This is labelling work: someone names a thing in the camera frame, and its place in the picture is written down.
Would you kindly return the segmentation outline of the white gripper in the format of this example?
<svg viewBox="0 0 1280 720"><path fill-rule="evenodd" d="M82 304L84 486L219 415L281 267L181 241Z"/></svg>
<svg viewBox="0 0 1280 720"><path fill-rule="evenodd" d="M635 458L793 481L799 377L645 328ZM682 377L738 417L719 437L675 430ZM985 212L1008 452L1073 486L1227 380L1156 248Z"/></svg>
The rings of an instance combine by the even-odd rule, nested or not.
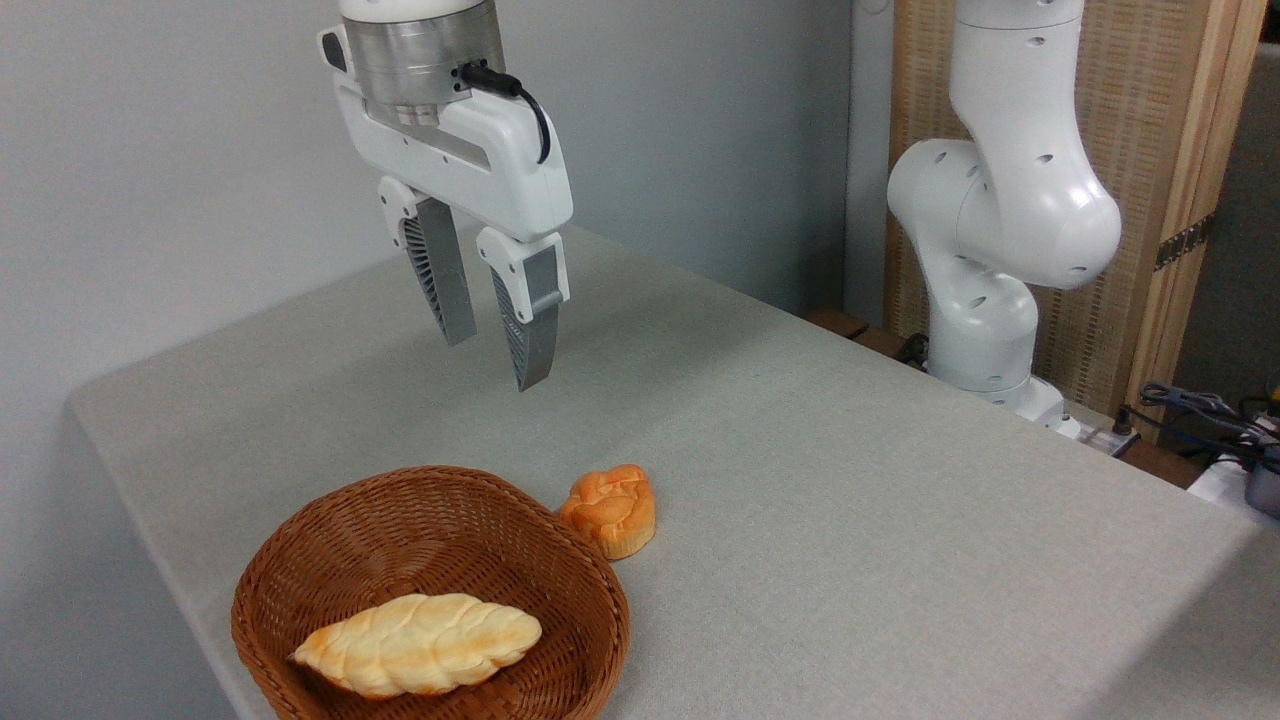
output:
<svg viewBox="0 0 1280 720"><path fill-rule="evenodd" d="M548 378L570 300L554 231L573 201L561 151L543 152L530 106L462 76L467 64L503 69L498 28L340 24L323 31L319 46L353 146L385 174L378 195L388 231L445 342L476 333L452 206L507 234L483 228L477 250L492 269L518 391Z"/></svg>

